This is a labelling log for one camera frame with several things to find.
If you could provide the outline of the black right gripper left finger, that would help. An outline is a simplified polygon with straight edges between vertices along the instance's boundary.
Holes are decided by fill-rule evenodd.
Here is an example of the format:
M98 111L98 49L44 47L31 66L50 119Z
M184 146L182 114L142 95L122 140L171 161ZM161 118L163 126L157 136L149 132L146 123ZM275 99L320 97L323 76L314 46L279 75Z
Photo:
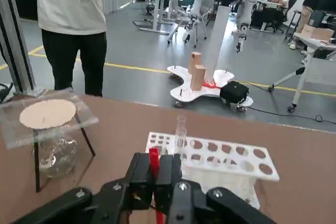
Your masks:
M16 220L16 223L129 223L134 210L151 205L153 175L148 153L135 153L123 178L98 193L77 187Z

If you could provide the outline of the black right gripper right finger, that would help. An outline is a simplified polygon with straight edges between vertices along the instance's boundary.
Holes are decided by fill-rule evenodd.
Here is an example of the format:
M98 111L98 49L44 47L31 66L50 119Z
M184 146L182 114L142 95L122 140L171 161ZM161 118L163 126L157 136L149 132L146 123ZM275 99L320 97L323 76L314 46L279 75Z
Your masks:
M183 179L179 154L161 156L154 188L156 209L166 223L274 223L224 187L204 193L199 183Z

